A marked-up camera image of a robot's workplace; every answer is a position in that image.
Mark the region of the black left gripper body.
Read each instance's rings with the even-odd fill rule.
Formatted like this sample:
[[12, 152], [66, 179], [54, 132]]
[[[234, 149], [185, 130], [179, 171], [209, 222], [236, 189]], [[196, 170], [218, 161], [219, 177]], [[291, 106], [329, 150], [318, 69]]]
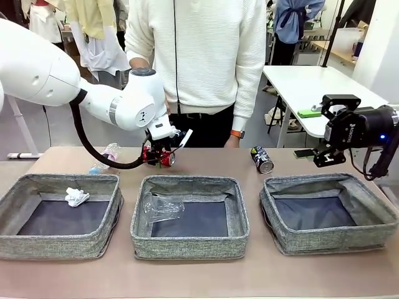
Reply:
[[170, 137], [154, 140], [151, 136], [147, 136], [147, 145], [145, 151], [171, 151], [173, 140]]

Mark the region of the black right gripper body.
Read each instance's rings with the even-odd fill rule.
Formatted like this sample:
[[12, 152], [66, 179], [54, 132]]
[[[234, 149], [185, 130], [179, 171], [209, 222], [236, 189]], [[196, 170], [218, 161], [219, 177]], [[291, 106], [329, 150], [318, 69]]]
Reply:
[[384, 146], [394, 131], [394, 109], [363, 107], [341, 109], [327, 122], [324, 140], [333, 147]]

